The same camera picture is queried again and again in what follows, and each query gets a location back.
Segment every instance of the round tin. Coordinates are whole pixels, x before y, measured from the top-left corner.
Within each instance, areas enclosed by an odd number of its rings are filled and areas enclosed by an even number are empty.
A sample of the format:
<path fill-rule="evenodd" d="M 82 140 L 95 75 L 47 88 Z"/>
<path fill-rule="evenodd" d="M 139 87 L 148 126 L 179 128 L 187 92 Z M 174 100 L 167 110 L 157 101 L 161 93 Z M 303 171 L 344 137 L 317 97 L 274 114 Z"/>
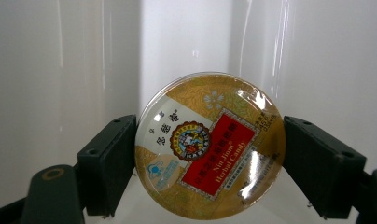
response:
<path fill-rule="evenodd" d="M 285 156 L 283 120 L 254 85 L 227 74 L 181 77 L 142 114 L 137 173 L 149 195 L 182 217 L 244 211 L 272 185 Z"/>

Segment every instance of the logo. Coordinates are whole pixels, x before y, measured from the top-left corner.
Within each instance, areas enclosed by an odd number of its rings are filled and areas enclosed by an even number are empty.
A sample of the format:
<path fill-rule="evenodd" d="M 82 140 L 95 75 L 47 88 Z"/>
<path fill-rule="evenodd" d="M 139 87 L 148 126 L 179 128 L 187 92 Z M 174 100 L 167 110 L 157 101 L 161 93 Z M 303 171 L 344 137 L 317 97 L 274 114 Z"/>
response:
<path fill-rule="evenodd" d="M 186 121 L 172 132 L 170 142 L 171 150 L 180 160 L 196 161 L 209 148 L 209 129 L 201 123 Z"/>

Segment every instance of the tin lid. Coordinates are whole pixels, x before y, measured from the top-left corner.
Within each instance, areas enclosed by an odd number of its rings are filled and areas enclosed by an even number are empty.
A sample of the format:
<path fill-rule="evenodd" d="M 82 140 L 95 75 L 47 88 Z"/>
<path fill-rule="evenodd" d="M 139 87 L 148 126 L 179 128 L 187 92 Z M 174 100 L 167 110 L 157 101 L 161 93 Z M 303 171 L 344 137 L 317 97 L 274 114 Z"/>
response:
<path fill-rule="evenodd" d="M 137 173 L 149 195 L 182 217 L 244 211 L 272 185 L 285 156 L 283 120 L 254 85 L 227 74 L 182 77 L 142 114 Z"/>

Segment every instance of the transparent plastic wrap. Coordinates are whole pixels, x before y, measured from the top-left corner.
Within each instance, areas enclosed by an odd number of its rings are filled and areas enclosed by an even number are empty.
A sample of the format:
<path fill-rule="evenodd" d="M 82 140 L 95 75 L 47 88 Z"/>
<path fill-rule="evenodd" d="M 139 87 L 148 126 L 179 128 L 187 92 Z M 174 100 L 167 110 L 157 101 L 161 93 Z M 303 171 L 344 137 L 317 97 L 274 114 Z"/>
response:
<path fill-rule="evenodd" d="M 244 211 L 272 185 L 285 156 L 283 120 L 254 85 L 227 74 L 181 77 L 139 120 L 138 175 L 149 195 L 182 217 Z"/>

